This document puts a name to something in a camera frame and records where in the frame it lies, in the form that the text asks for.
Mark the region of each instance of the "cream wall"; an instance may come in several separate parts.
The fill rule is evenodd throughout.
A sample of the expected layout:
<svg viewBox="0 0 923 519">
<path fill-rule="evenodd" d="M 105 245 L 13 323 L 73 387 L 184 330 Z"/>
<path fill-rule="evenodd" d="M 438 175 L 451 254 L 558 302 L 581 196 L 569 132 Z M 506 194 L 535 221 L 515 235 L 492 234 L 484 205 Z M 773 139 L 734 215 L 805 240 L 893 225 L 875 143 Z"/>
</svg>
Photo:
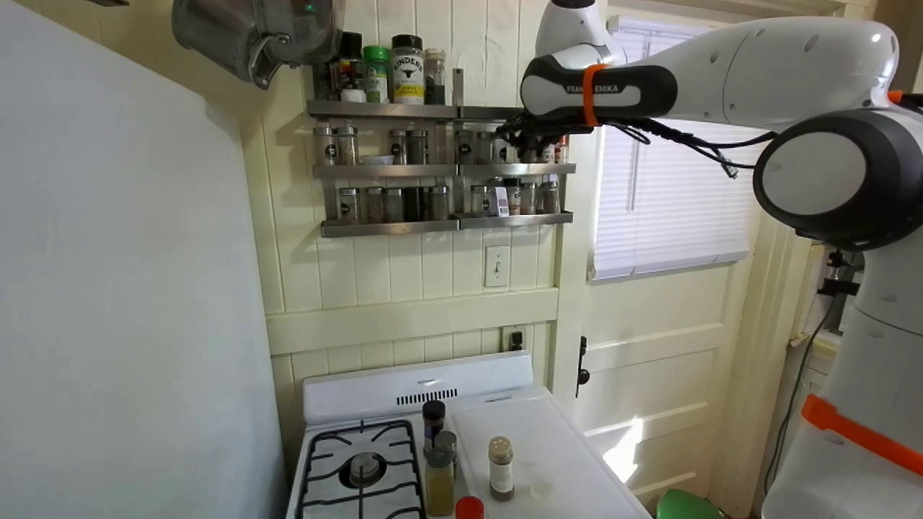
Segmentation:
<svg viewBox="0 0 923 519">
<path fill-rule="evenodd" d="M 268 93 L 239 82 L 171 35 L 171 0 L 128 9 L 24 0 L 36 12 L 206 95 L 239 119 L 259 276 L 274 348 L 285 453 L 301 439 L 301 378 L 366 367 L 497 352 L 499 326 L 526 326 L 549 381 L 558 320 L 558 230 L 466 230 L 428 235 L 323 240 L 313 179 L 313 80 L 284 70 Z M 516 104 L 546 0 L 349 0 L 345 29 L 366 44 L 418 31 L 469 71 L 471 104 Z M 510 250 L 509 289 L 484 289 L 484 248 Z"/>
</svg>

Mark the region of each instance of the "gas stove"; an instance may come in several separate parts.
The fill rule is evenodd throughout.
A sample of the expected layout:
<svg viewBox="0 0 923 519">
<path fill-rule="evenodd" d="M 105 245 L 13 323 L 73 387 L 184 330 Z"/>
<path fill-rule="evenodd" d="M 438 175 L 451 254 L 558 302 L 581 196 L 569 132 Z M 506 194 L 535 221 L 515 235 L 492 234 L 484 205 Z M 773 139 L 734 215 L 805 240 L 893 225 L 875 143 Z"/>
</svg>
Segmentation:
<svg viewBox="0 0 923 519">
<path fill-rule="evenodd" d="M 532 356 L 369 368 L 303 382 L 307 439 L 285 519 L 425 519 L 422 405 L 445 400 L 457 431 L 457 498 L 493 519 L 650 519 L 558 400 L 535 387 Z M 516 450 L 516 496 L 492 498 L 487 440 Z"/>
</svg>

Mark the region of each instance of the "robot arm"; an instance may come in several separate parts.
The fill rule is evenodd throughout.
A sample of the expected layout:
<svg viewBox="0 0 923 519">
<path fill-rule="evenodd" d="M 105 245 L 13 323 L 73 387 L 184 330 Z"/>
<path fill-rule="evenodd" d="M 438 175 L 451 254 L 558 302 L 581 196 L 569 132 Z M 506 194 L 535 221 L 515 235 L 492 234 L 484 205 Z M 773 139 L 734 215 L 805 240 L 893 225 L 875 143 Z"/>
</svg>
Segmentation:
<svg viewBox="0 0 923 519">
<path fill-rule="evenodd" d="M 923 119 L 888 107 L 897 36 L 869 21 L 779 16 L 718 29 L 646 59 L 597 70 L 613 54 L 590 21 L 593 2 L 555 0 L 541 46 L 555 25 L 590 25 L 529 64 L 520 126 L 593 130 L 653 126 L 685 119 L 773 130 L 753 175 L 769 214 L 839 248 L 878 248 L 923 221 Z"/>
<path fill-rule="evenodd" d="M 582 119 L 582 71 L 610 59 L 595 6 L 546 9 L 541 58 L 523 78 L 523 104 L 538 119 Z M 709 31 L 646 59 L 595 74 L 597 119 L 688 119 L 786 130 L 810 114 L 885 104 L 897 36 L 880 23 L 833 16 L 757 21 Z"/>
<path fill-rule="evenodd" d="M 786 16 L 722 29 L 623 70 L 593 67 L 600 58 L 577 44 L 532 59 L 523 78 L 532 119 L 520 126 L 590 130 L 593 119 L 769 126 L 773 140 L 753 172 L 763 206 L 805 235 L 869 250 L 825 397 L 810 395 L 815 427 L 792 443 L 766 516 L 917 519 L 923 111 L 885 97 L 897 36 L 880 23 Z"/>
</svg>

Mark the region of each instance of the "red cap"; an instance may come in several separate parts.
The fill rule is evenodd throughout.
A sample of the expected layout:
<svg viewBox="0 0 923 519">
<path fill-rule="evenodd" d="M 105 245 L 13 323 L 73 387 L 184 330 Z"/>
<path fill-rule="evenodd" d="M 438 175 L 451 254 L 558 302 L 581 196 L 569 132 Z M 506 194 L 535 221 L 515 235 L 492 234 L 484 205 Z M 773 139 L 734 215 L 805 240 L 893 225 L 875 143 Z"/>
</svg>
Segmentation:
<svg viewBox="0 0 923 519">
<path fill-rule="evenodd" d="M 457 519 L 484 519 L 484 502 L 476 496 L 466 496 L 457 502 Z"/>
</svg>

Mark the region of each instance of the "window blind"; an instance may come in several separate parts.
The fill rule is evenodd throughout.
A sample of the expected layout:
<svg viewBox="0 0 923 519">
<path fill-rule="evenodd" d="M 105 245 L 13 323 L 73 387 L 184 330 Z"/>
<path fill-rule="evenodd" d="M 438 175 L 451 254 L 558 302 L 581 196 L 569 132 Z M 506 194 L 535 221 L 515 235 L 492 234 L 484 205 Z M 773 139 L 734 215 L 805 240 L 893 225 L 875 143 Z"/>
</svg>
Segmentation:
<svg viewBox="0 0 923 519">
<path fill-rule="evenodd" d="M 694 31 L 630 25 L 617 31 L 627 59 L 670 48 Z M 757 130 L 724 123 L 663 123 L 708 140 L 743 140 Z M 753 165 L 760 146 L 730 159 Z M 617 130 L 600 132 L 600 191 L 593 279 L 623 279 L 685 268 L 735 261 L 750 248 L 750 172 L 728 179 L 724 169 L 653 134 L 639 143 Z"/>
</svg>

